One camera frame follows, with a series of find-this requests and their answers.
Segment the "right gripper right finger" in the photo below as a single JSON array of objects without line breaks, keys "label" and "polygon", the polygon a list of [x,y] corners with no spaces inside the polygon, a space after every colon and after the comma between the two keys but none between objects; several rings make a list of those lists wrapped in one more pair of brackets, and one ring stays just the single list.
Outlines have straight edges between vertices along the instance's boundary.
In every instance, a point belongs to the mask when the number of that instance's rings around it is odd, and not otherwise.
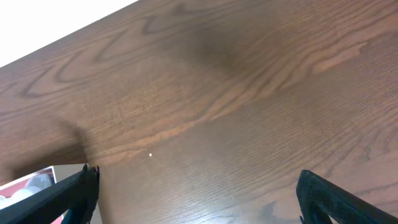
[{"label": "right gripper right finger", "polygon": [[296,194],[304,224],[396,224],[397,218],[309,170],[302,170]]}]

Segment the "clear spray bottle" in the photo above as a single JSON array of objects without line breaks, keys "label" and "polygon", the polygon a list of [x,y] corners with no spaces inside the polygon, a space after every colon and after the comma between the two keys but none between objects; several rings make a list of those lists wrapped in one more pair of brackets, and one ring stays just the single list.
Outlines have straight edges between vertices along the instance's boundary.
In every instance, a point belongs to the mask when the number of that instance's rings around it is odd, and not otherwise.
[{"label": "clear spray bottle", "polygon": [[30,178],[25,187],[36,187],[40,190],[46,189],[53,184],[52,176],[49,174],[39,174]]}]

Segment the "white lotion tube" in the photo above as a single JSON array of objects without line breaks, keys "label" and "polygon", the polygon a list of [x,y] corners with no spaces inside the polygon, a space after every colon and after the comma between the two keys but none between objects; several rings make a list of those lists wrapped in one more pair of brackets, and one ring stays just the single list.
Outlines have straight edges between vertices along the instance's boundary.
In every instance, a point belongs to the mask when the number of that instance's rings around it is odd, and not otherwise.
[{"label": "white lotion tube", "polygon": [[2,195],[1,196],[1,209],[4,209],[10,205],[17,203],[17,202],[20,202],[21,200],[24,200],[27,197],[30,197],[40,191],[41,191],[40,188],[31,186],[31,187],[26,187],[26,188],[16,191],[8,198]]}]

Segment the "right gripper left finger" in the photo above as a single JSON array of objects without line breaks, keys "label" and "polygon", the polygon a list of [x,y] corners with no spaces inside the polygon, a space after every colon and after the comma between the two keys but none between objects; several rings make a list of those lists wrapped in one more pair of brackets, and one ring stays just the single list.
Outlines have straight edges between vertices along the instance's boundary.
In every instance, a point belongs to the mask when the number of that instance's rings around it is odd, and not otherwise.
[{"label": "right gripper left finger", "polygon": [[100,191],[100,168],[88,167],[59,183],[1,210],[1,223],[90,223]]}]

